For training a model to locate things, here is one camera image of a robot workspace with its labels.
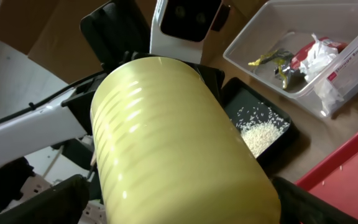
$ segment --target brown table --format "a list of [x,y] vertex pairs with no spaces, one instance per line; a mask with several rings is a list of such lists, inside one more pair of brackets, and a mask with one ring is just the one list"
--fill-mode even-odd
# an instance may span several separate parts
[[220,32],[210,32],[205,40],[201,63],[224,70],[224,83],[233,77],[240,78],[290,115],[300,136],[267,168],[267,173],[294,182],[358,132],[358,95],[334,114],[333,118],[322,120],[223,59],[224,50],[248,20],[232,7],[223,29]]

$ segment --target red tray edge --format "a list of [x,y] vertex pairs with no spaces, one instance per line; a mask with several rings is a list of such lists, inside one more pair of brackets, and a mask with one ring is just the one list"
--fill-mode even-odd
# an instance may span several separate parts
[[335,169],[345,163],[358,152],[358,132],[341,147],[330,153],[319,164],[295,182],[303,190],[311,190]]

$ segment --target white plastic bag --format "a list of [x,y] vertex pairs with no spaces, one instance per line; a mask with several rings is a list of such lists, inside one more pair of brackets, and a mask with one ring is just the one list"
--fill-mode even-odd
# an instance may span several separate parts
[[[311,35],[315,43],[308,52],[306,59],[300,63],[300,72],[305,74],[309,83],[338,55],[336,48],[324,45],[315,34]],[[329,114],[336,101],[343,101],[343,97],[327,79],[322,79],[314,85],[314,91],[320,97],[325,114]]]

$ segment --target black camera face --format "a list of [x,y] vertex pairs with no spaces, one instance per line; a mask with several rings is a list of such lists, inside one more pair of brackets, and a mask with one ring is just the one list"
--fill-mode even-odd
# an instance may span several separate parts
[[161,23],[164,34],[202,41],[218,12],[221,0],[168,0]]

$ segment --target yellow cup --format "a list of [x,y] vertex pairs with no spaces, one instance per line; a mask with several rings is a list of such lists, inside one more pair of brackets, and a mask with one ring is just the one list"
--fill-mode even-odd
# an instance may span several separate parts
[[185,63],[148,57],[117,68],[91,119],[109,223],[278,223],[275,189]]

